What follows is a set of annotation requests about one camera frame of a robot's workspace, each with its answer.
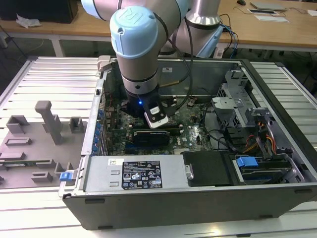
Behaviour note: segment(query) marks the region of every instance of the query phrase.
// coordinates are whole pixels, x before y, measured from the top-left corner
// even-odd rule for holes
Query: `laptop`
[[[275,10],[275,11],[286,11],[287,9],[279,4],[266,3],[266,2],[250,2],[250,4],[256,9],[261,10]]]

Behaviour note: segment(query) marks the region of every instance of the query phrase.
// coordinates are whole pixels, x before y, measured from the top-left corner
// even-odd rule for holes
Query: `blue joint cap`
[[[255,157],[253,156],[241,156],[236,159],[239,167],[258,167],[259,164]]]
[[[136,59],[153,48],[159,28],[152,11],[143,6],[129,6],[114,13],[110,31],[114,51],[123,58]]]
[[[222,31],[223,26],[219,26],[196,56],[199,58],[209,58],[219,42]]]
[[[94,0],[81,0],[84,10],[89,14],[100,19],[99,14],[96,10]]]
[[[73,172],[62,172],[59,176],[59,181],[69,182],[73,180]]]
[[[179,11],[180,11],[180,17],[183,19],[186,16],[186,13],[189,9],[189,0],[176,0]]]

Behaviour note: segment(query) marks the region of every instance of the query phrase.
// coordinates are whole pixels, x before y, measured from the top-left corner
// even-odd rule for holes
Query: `desk leg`
[[[265,54],[264,54],[264,56],[263,56],[263,59],[264,59],[264,60],[269,60],[269,57],[271,56],[272,52],[273,52],[273,51],[271,51],[271,50],[266,50],[266,51],[265,51]]]
[[[65,52],[60,45],[59,39],[51,39],[55,54],[57,57],[65,57]]]
[[[5,41],[5,37],[2,35],[0,35],[0,47],[3,49],[8,47],[8,45],[6,44],[6,41]]]

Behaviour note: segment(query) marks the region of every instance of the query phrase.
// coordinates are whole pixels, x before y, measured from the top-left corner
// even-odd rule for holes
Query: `floor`
[[[15,38],[14,41],[28,56],[55,56],[50,40]],[[94,48],[93,42],[62,41],[61,43],[68,57],[114,55],[110,42],[97,42],[98,52],[95,52],[96,48]],[[231,52],[232,50],[229,49],[223,57],[228,58]],[[263,59],[264,54],[260,56],[261,53],[261,50],[249,51],[248,49],[238,49],[235,58],[248,59],[250,61],[265,61]],[[283,63],[300,82],[303,82],[312,71],[313,65],[317,64],[317,54],[310,57],[309,53],[306,52],[284,52],[284,55],[281,56],[278,51],[275,51],[267,61]],[[8,43],[6,49],[0,49],[0,93],[4,91],[24,62],[25,57],[12,41]],[[314,79],[309,76],[305,87],[311,91],[314,82]]]

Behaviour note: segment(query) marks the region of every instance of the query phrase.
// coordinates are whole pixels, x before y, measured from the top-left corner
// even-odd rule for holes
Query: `blue latch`
[[[253,156],[241,156],[236,159],[239,167],[257,167],[259,166],[257,160]]]
[[[62,172],[59,176],[59,181],[69,182],[73,180],[73,172]]]

